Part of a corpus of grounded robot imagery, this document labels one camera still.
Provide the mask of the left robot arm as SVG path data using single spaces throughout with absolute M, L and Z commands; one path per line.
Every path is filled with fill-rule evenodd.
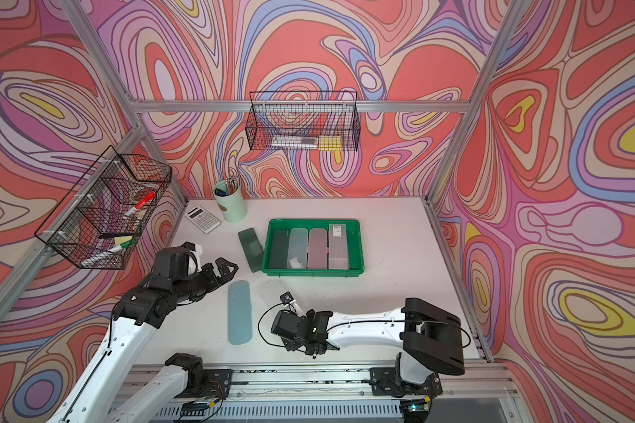
M 118 409 L 111 407 L 134 363 L 168 315 L 231 282 L 237 264 L 219 257 L 202 264 L 196 243 L 160 250 L 152 269 L 114 306 L 102 345 L 52 422 L 148 422 L 172 399 L 225 397 L 219 382 L 192 354 L 174 354 L 159 373 Z

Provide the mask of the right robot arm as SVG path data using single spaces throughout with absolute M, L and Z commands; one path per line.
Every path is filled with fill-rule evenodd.
M 469 333 L 452 313 L 418 298 L 393 310 L 364 315 L 309 310 L 298 314 L 288 295 L 279 305 L 270 332 L 279 347 L 310 357 L 349 347 L 395 347 L 397 377 L 420 386 L 430 375 L 464 375 L 463 341 Z

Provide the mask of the teal pencil case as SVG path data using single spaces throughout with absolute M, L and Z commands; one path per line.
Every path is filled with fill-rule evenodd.
M 246 280 L 231 282 L 228 292 L 228 340 L 244 345 L 252 340 L 252 297 Z

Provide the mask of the dark green pencil case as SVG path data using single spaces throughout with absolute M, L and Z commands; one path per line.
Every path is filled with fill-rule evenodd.
M 269 253 L 269 269 L 286 269 L 289 254 L 289 230 L 276 229 L 273 231 Z

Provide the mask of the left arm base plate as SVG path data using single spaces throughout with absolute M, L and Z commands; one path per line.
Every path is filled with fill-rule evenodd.
M 189 377 L 188 392 L 192 398 L 229 397 L 233 371 L 230 369 L 203 369 Z

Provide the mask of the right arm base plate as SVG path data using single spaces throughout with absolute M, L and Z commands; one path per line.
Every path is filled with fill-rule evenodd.
M 422 384 L 404 382 L 395 368 L 370 368 L 368 384 L 375 397 L 403 398 L 424 396 L 435 398 L 443 394 L 440 377 L 432 372 Z

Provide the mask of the clear rounded pencil case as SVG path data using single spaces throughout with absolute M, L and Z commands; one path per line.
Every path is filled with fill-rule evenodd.
M 289 289 L 280 280 L 269 280 L 259 287 L 259 296 L 263 302 L 263 310 L 277 304 L 283 304 L 284 295 Z

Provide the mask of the pink pencil case with label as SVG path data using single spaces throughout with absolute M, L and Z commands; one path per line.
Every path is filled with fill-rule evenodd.
M 310 230 L 307 264 L 310 270 L 328 269 L 328 234 L 326 229 L 313 228 Z

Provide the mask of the clear frosted pencil case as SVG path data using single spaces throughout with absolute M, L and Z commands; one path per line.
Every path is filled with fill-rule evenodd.
M 289 250 L 287 265 L 289 269 L 300 270 L 307 268 L 309 231 L 306 228 L 295 227 L 289 233 Z

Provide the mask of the clear rectangular barcode pencil case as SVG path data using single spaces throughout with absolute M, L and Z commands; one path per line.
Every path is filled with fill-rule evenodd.
M 349 269 L 349 243 L 347 229 L 343 224 L 330 224 L 328 230 L 328 268 Z

